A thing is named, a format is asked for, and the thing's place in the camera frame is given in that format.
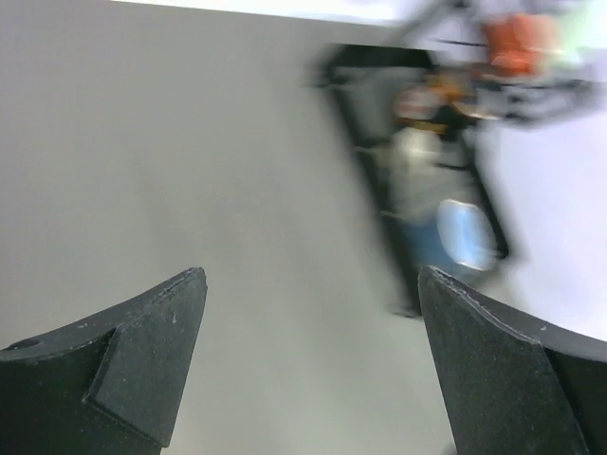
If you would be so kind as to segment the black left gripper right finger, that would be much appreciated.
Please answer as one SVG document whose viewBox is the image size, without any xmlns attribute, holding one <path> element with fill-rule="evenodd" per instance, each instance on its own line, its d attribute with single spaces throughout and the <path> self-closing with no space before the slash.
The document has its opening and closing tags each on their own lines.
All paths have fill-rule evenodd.
<svg viewBox="0 0 607 455">
<path fill-rule="evenodd" d="M 434 267 L 422 269 L 418 289 L 457 453 L 605 453 L 605 341 Z"/>
</svg>

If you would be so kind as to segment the blue ceramic mug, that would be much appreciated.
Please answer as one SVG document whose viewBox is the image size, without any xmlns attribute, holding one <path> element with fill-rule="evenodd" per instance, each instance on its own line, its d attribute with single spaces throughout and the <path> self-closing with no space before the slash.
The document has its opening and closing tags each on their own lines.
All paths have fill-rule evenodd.
<svg viewBox="0 0 607 455">
<path fill-rule="evenodd" d="M 446 199 L 420 222 L 400 229 L 414 263 L 434 266 L 460 281 L 473 281 L 498 261 L 496 240 L 485 212 L 478 206 Z"/>
</svg>

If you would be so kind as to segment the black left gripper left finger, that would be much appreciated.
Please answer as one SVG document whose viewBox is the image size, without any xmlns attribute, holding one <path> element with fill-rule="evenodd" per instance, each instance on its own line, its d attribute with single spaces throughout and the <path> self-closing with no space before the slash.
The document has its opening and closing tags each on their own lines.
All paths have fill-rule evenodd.
<svg viewBox="0 0 607 455">
<path fill-rule="evenodd" d="M 203 318 L 200 267 L 1 352 L 4 454 L 158 454 Z"/>
</svg>

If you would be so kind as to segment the light green plastic cup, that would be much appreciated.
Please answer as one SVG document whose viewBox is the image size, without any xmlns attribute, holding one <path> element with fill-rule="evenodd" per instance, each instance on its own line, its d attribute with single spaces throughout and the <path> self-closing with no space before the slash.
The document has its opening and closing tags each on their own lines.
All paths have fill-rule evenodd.
<svg viewBox="0 0 607 455">
<path fill-rule="evenodd" d="M 606 2 L 570 1 L 560 18 L 561 61 L 585 63 L 606 50 Z"/>
</svg>

